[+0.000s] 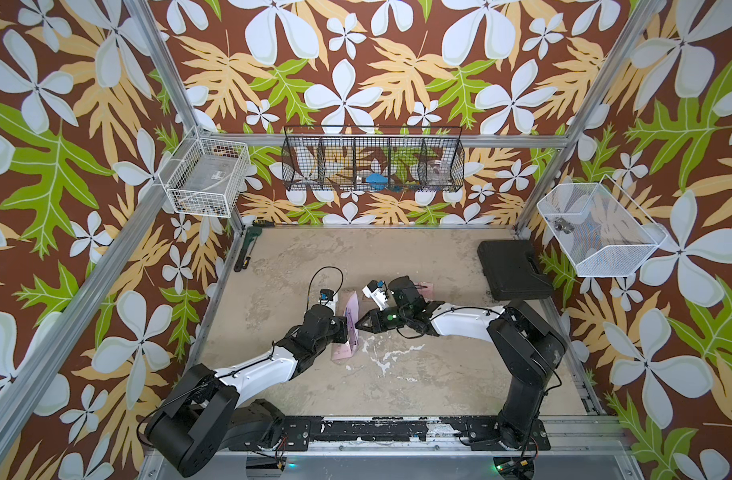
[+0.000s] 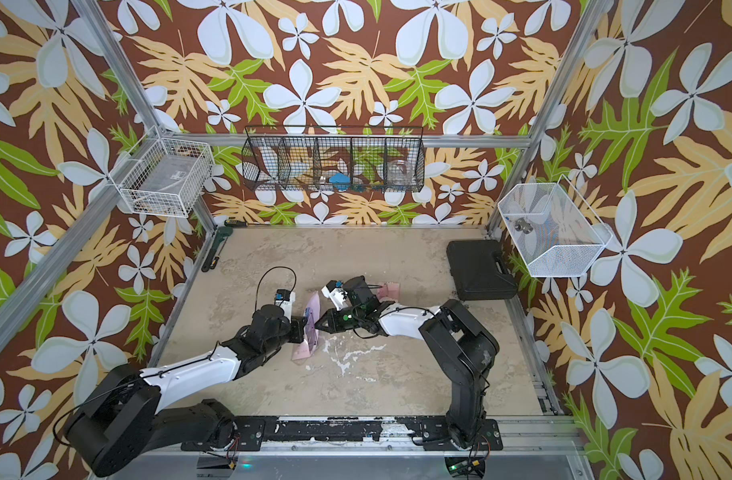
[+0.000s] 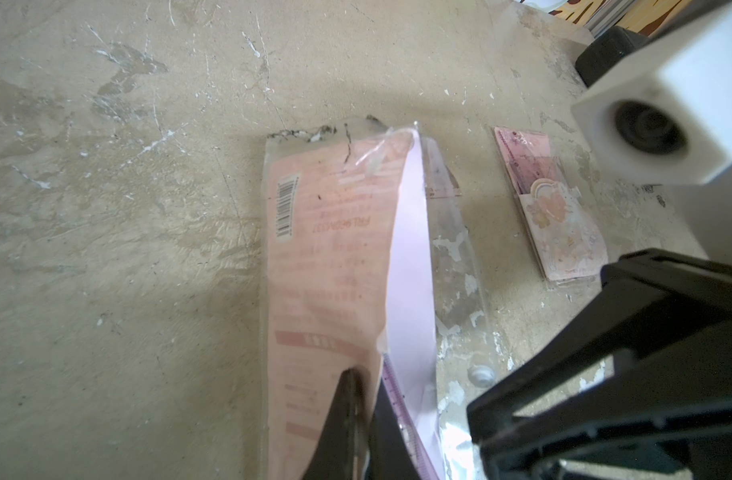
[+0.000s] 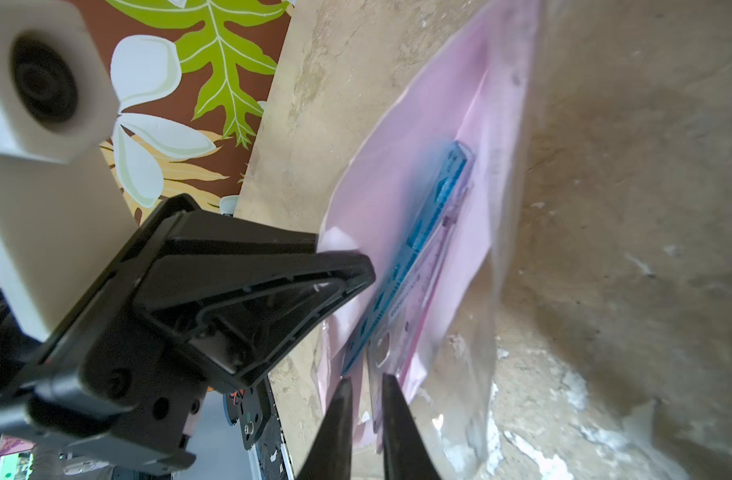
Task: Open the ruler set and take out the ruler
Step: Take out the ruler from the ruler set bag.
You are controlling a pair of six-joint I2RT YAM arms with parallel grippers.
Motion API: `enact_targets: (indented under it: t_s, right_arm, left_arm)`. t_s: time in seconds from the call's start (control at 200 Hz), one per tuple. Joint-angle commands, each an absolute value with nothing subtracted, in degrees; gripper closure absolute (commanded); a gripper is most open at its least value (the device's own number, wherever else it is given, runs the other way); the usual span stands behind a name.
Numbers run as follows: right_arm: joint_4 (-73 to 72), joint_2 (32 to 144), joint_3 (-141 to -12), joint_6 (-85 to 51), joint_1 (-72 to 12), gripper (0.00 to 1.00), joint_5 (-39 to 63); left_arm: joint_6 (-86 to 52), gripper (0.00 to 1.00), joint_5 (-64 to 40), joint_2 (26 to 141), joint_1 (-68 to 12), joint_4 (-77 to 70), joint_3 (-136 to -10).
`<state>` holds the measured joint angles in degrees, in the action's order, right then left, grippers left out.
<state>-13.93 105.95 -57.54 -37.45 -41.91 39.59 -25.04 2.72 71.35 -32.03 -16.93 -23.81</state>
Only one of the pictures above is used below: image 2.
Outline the pink ruler set pouch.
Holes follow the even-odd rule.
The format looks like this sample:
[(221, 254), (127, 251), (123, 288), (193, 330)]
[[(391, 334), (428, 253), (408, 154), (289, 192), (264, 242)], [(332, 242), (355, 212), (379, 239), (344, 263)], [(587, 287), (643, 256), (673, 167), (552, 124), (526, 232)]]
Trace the pink ruler set pouch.
[(398, 301), (400, 299), (400, 284), (386, 282), (379, 286), (377, 297), (380, 301)]
[(303, 341), (295, 346), (291, 360), (294, 362), (302, 362), (311, 358), (317, 351), (318, 347), (318, 330), (315, 328), (316, 322), (321, 317), (321, 301), (320, 295), (315, 292), (309, 298), (304, 311)]

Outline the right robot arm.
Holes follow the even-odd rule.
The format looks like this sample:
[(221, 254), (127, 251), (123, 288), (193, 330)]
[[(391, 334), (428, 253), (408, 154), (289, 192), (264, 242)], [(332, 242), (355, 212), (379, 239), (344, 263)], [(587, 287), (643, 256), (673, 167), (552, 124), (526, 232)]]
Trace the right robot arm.
[(488, 375), (500, 346), (470, 310), (457, 299), (432, 307), (381, 300), (363, 276), (345, 282), (331, 280), (322, 293), (333, 307), (316, 321), (319, 331), (362, 329), (373, 336), (425, 342), (452, 384), (451, 404), (445, 415), (448, 433), (441, 438), (462, 449), (472, 447), (483, 432)]

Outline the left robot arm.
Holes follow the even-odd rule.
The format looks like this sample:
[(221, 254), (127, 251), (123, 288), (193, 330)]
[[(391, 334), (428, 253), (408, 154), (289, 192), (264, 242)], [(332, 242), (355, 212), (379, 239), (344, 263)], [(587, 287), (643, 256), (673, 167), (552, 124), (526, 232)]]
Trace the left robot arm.
[(180, 407), (178, 401), (237, 381), (264, 366), (286, 344), (306, 338), (308, 321), (275, 304), (256, 310), (250, 324), (204, 354), (171, 366), (114, 368), (67, 417), (56, 439), (75, 449), (98, 477), (124, 469), (143, 453), (180, 444), (228, 450), (236, 417), (216, 400)]

